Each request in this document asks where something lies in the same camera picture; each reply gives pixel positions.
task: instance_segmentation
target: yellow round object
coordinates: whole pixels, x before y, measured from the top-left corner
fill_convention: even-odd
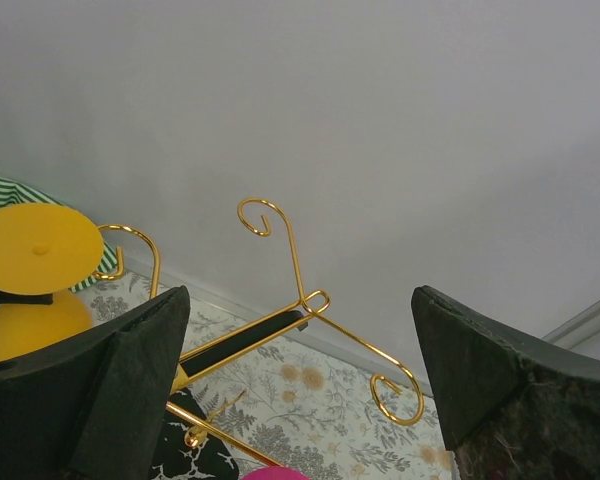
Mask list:
[[[0,290],[42,295],[89,277],[102,259],[98,227],[77,210],[48,203],[0,208]]]
[[[52,305],[0,305],[0,362],[47,347],[91,328],[91,314],[69,290]]]

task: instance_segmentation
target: floral pattern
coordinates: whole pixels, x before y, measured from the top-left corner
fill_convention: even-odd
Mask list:
[[[79,295],[100,323],[146,301],[148,289],[147,278],[130,272]],[[192,298],[183,350],[244,323]],[[246,389],[214,424],[312,480],[451,479],[453,460],[443,448],[433,401],[428,399],[420,422],[401,427],[378,410],[369,377],[366,371],[282,337],[189,389],[206,412]],[[399,416],[415,413],[417,399],[408,388],[400,397],[386,389],[382,397]],[[262,466],[249,455],[230,450],[242,476]]]

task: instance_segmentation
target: yellow lid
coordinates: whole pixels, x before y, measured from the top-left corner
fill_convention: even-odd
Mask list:
[[[91,328],[91,314],[69,290],[52,305],[0,305],[0,362],[39,350]]]
[[[64,290],[97,268],[104,241],[77,210],[48,203],[0,208],[0,290],[41,295]]]

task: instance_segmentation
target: yellow ball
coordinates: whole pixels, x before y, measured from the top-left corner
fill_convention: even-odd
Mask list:
[[[53,294],[52,305],[0,305],[0,362],[82,333],[91,314],[69,290]]]

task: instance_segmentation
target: black and white patterned object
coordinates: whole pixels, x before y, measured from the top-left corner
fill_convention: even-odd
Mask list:
[[[169,400],[194,415],[205,418],[189,389],[174,393]],[[172,413],[165,412],[149,479],[236,480],[240,473],[238,465],[220,440],[209,435],[201,448],[192,450],[185,445],[184,434],[189,426]]]

